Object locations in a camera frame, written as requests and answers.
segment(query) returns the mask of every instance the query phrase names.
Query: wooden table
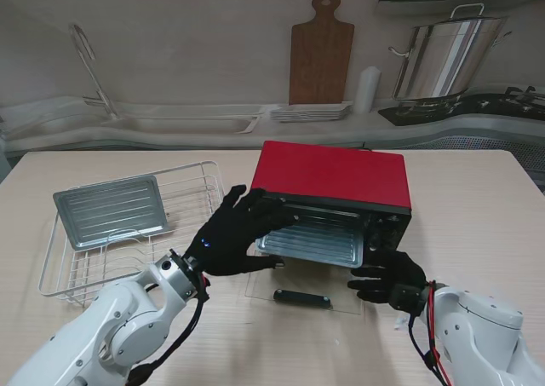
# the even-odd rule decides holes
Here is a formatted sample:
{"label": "wooden table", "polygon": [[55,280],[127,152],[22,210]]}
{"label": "wooden table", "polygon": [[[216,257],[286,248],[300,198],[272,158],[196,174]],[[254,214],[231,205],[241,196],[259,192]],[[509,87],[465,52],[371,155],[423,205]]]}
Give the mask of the wooden table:
{"label": "wooden table", "polygon": [[[528,346],[545,364],[541,193],[510,153],[402,153],[414,212],[399,249],[428,278],[516,302]],[[208,159],[219,164],[229,188],[250,183],[258,157],[257,151],[27,154],[0,184],[0,383],[82,312],[37,291],[54,192]],[[397,314],[389,307],[365,305],[357,315],[282,306],[246,297],[248,279],[212,279],[197,330],[147,384],[436,384],[406,331],[394,330]],[[191,313],[188,307],[176,319],[171,334]]]}

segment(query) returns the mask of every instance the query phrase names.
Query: stovetop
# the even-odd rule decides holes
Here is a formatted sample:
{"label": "stovetop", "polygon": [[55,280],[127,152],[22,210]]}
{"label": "stovetop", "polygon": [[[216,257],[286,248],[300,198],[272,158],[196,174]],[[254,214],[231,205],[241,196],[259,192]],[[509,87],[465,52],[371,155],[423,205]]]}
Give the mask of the stovetop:
{"label": "stovetop", "polygon": [[509,87],[503,94],[459,95],[454,99],[400,104],[378,111],[396,126],[427,124],[458,115],[481,113],[545,121],[545,95],[533,86]]}

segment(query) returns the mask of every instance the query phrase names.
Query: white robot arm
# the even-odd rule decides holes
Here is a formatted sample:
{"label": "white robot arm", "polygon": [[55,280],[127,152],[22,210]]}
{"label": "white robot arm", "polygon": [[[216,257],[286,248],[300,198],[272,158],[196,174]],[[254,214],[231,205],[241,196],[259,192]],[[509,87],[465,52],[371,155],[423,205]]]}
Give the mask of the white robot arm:
{"label": "white robot arm", "polygon": [[[174,252],[135,277],[98,292],[89,308],[63,326],[11,378],[8,386],[124,386],[133,365],[152,355],[196,286]],[[164,305],[146,292],[158,285]]]}
{"label": "white robot arm", "polygon": [[435,336],[452,363],[455,386],[545,385],[545,371],[521,334],[520,311],[450,287],[437,290],[434,299]]}

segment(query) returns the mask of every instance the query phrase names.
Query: wire dish rack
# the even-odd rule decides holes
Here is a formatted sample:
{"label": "wire dish rack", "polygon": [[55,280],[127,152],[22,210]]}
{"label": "wire dish rack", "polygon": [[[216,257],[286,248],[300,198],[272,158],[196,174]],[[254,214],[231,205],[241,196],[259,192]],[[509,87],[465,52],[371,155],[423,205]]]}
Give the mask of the wire dish rack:
{"label": "wire dish rack", "polygon": [[104,284],[139,273],[170,249],[183,253],[223,200],[216,162],[187,164],[139,176],[157,178],[169,231],[115,238],[102,246],[74,251],[57,213],[38,284],[42,295],[84,307]]}

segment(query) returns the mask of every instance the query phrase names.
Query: cable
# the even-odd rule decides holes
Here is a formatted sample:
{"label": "cable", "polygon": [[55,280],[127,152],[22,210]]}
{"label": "cable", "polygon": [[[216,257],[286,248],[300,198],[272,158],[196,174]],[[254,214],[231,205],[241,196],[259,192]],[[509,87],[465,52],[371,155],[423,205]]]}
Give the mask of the cable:
{"label": "cable", "polygon": [[169,346],[169,348],[161,355],[160,358],[153,361],[152,363],[145,363],[143,365],[138,365],[134,369],[131,369],[129,373],[129,378],[125,386],[141,386],[144,382],[147,381],[147,379],[149,379],[153,371],[160,367],[194,331],[195,327],[197,326],[198,320],[201,317],[201,313],[203,312],[203,305],[208,299],[208,295],[206,293],[206,283],[204,281],[204,276],[201,273],[197,274],[197,281],[197,307],[195,308],[193,317],[187,324],[186,329],[184,329],[184,331],[176,338],[176,340],[172,342],[172,345]]}
{"label": "cable", "polygon": [[433,357],[435,358],[435,367],[437,368],[437,371],[440,370],[440,372],[443,374],[444,381],[448,386],[452,386],[450,383],[450,379],[448,375],[446,374],[446,370],[443,368],[443,364],[441,363],[441,357],[439,356],[439,352],[437,351],[437,348],[435,347],[435,290],[436,290],[436,283],[435,281],[432,281],[430,283],[430,292],[428,294],[428,328],[430,328],[430,351],[433,353]]}
{"label": "cable", "polygon": [[[428,304],[427,304],[426,321],[427,321],[427,338],[428,338],[428,341],[430,342],[430,345],[432,345],[433,344],[432,339],[434,341],[434,338],[431,338],[431,330],[434,329],[434,326],[431,326],[430,321],[429,321],[429,318],[430,318],[430,316],[429,316],[429,309],[430,309],[430,303],[429,303],[430,298],[429,298],[429,296],[430,296],[430,293],[433,293],[433,290],[431,288],[429,290],[428,299],[427,299]],[[443,376],[441,375],[441,372],[439,371],[439,368],[435,364],[435,360],[433,359],[434,355],[433,355],[432,350],[430,349],[430,352],[424,354],[422,352],[422,350],[420,349],[420,347],[418,346],[418,343],[416,343],[415,335],[413,333],[413,325],[415,324],[415,319],[416,319],[416,315],[411,314],[410,318],[409,318],[409,324],[408,324],[410,341],[412,342],[413,346],[415,347],[416,352],[418,352],[418,354],[420,355],[420,357],[422,358],[422,360],[426,364],[426,367],[439,380],[441,385],[442,386],[450,386],[449,383],[447,384],[444,381]]]}
{"label": "cable", "polygon": [[151,284],[150,286],[148,286],[146,288],[146,292],[149,292],[151,290],[154,290],[155,288],[157,288],[159,286],[159,284]]}

